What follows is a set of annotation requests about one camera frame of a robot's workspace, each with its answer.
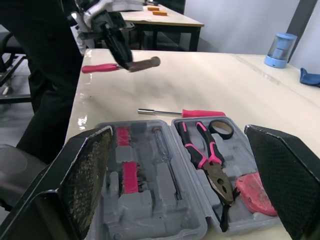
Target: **pink-handled screwdriver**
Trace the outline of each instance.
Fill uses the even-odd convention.
[[[226,114],[222,111],[204,111],[204,110],[185,110],[185,109],[182,109],[182,112],[171,112],[171,111],[157,111],[157,110],[153,110],[153,109],[144,109],[144,108],[139,108],[138,114],[182,115],[183,118],[226,116]]]

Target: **black handle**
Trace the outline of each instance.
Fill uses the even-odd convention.
[[[212,137],[211,133],[205,127],[205,125],[198,121],[196,123],[196,129],[199,131],[201,136],[203,137],[206,147],[208,149],[209,161],[214,161],[219,164],[223,164],[225,162],[225,158],[219,152],[215,139]]]
[[[190,136],[187,130],[186,123],[181,121],[177,124],[178,133],[182,139],[184,147],[191,155],[191,162],[196,169],[201,169],[203,164],[208,160],[203,153],[194,146],[190,140]]]
[[[187,130],[186,123],[184,121],[178,122],[177,130],[182,139],[183,145],[192,144],[188,130]]]
[[[152,57],[151,59],[146,59],[142,61],[134,61],[128,63],[129,72],[134,73],[137,71],[153,68],[159,66],[161,63],[160,58],[157,56]]]

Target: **table surface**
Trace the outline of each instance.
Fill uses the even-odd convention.
[[[242,130],[246,124],[301,138],[320,157],[320,88],[299,82],[300,71],[266,66],[262,55],[133,51],[135,61],[158,56],[161,65],[140,72],[80,74],[66,139],[101,122],[162,119],[138,108],[181,112],[223,111]],[[87,50],[83,65],[114,63],[107,49]],[[209,229],[205,240],[290,240],[282,225],[242,236]]]
[[[122,17],[126,22],[134,24],[152,24],[168,26],[203,27],[204,24],[190,17],[173,11],[165,6],[159,5],[160,11],[165,11],[168,16],[153,15],[148,11],[148,7],[143,6],[143,11],[122,12]]]

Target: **person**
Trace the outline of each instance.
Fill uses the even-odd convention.
[[[0,0],[0,24],[30,69],[34,116],[16,147],[49,164],[65,142],[82,56],[58,0]]]

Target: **toolbox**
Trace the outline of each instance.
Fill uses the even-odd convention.
[[[162,120],[100,123],[97,128],[111,126],[114,137],[101,197],[86,239],[198,240],[205,236],[208,225],[220,234],[235,235],[280,223],[278,217],[251,213],[237,197],[227,213],[228,229],[222,232],[221,200],[205,172],[191,162],[177,131],[178,123],[185,122],[193,145],[208,157],[196,123],[208,128],[213,120],[233,128],[230,139],[217,133],[212,136],[224,158],[222,170],[234,188],[239,177],[258,170],[247,137],[228,117],[178,118],[171,125]],[[124,186],[128,162],[135,162],[137,167],[138,191]]]

